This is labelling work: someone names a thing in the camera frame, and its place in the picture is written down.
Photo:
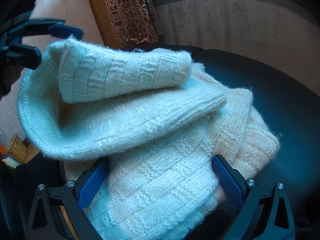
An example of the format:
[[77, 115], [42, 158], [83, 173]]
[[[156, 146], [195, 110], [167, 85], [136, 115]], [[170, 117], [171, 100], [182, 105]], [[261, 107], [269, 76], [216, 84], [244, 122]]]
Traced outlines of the white knitted sweater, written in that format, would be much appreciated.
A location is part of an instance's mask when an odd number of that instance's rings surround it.
[[95, 160], [109, 174], [85, 214], [103, 239], [183, 239], [225, 197], [220, 154], [243, 177], [279, 141], [244, 88], [228, 88], [186, 51], [121, 51], [68, 38], [24, 74], [21, 125], [77, 178]]

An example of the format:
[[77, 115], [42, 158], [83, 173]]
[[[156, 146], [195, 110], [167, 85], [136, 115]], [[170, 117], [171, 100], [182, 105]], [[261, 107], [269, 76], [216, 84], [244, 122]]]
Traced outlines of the wooden object on floor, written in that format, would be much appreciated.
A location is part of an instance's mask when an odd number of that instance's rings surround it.
[[14, 134], [9, 142], [7, 152], [19, 163], [26, 164], [40, 151], [27, 138], [21, 140], [17, 134]]

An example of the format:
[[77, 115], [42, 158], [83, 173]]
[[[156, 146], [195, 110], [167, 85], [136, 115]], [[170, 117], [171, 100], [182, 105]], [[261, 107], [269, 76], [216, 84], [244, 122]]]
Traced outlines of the black gripper device on floor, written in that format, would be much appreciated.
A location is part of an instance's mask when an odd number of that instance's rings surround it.
[[40, 65], [43, 42], [33, 41], [33, 38], [70, 36], [80, 40], [83, 31], [67, 25], [64, 19], [32, 18], [29, 11], [4, 22], [1, 25], [1, 96], [11, 91], [22, 70], [35, 70]]

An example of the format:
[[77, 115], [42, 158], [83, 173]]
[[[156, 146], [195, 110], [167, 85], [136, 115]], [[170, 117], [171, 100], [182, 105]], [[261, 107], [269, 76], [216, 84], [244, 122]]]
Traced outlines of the brown patterned curtain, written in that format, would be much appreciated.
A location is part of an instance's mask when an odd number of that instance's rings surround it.
[[105, 0], [105, 4], [122, 47], [159, 41], [163, 32], [152, 0]]

